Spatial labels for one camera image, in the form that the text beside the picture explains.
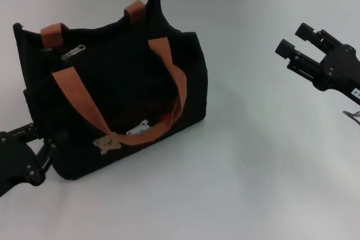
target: zipper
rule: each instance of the zipper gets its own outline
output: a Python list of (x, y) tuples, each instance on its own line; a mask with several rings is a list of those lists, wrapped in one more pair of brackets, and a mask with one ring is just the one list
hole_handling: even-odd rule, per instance
[(77, 53), (79, 53), (79, 52), (81, 52), (81, 51), (83, 51), (85, 49), (86, 49), (85, 45), (79, 45), (75, 49), (72, 49), (68, 53), (62, 55), (61, 60), (68, 60), (71, 56), (73, 56), (73, 55), (75, 55), (75, 54), (77, 54)]

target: metal zipper pull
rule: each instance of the metal zipper pull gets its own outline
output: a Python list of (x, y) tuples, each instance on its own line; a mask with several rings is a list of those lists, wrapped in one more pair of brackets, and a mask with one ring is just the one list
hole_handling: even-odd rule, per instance
[(61, 60), (68, 60), (71, 56), (73, 56), (85, 49), (86, 49), (85, 45), (79, 45), (75, 49), (72, 49), (70, 52), (62, 55)]

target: brown strap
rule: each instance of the brown strap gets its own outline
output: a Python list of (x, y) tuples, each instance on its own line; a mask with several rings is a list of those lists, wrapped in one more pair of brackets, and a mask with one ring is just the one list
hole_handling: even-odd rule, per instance
[(152, 39), (148, 43), (150, 48), (161, 57), (164, 65), (169, 70), (178, 88), (179, 96), (172, 112), (165, 115), (161, 122), (141, 134), (122, 135), (113, 133), (73, 67), (53, 73), (56, 83), (67, 100), (87, 121), (105, 134), (112, 136), (118, 142), (130, 146), (152, 142), (169, 131), (172, 125), (180, 118), (187, 96), (187, 78), (185, 73), (173, 64), (168, 38)]
[(49, 25), (46, 28), (41, 30), (41, 40), (43, 42), (44, 48), (55, 48), (58, 46), (62, 46), (62, 32), (64, 30), (68, 30), (69, 28), (62, 23), (57, 23), (53, 25)]
[(124, 15), (128, 15), (130, 17), (130, 22), (135, 24), (141, 18), (143, 18), (146, 14), (145, 4), (140, 0), (136, 0), (134, 3), (129, 5), (124, 10)]

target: white label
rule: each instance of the white label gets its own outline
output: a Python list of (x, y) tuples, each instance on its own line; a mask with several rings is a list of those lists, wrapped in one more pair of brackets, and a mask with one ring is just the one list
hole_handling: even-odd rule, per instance
[(360, 99), (360, 90), (355, 88), (352, 92), (352, 95), (354, 95), (355, 97), (357, 97), (358, 99)]
[(135, 135), (144, 132), (145, 130), (149, 129), (150, 126), (148, 125), (149, 121), (146, 119), (140, 123), (139, 126), (136, 126), (135, 128), (129, 130), (126, 132), (126, 135)]

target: robotic arm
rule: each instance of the robotic arm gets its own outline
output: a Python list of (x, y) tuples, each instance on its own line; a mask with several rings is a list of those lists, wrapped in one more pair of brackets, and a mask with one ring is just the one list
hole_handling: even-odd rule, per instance
[[(317, 89), (335, 89), (360, 105), (360, 62), (356, 58), (356, 50), (350, 45), (342, 44), (325, 30), (315, 33), (305, 23), (300, 25), (295, 35), (311, 42), (326, 56), (319, 63), (297, 51), (294, 45), (283, 39), (275, 52), (290, 59), (287, 68), (311, 81)], [(360, 121), (355, 118), (360, 117), (360, 112), (343, 113), (360, 125)]]
[(56, 154), (56, 146), (46, 140), (37, 155), (26, 144), (41, 139), (33, 123), (10, 132), (0, 132), (0, 197), (20, 183), (38, 186), (45, 181)]

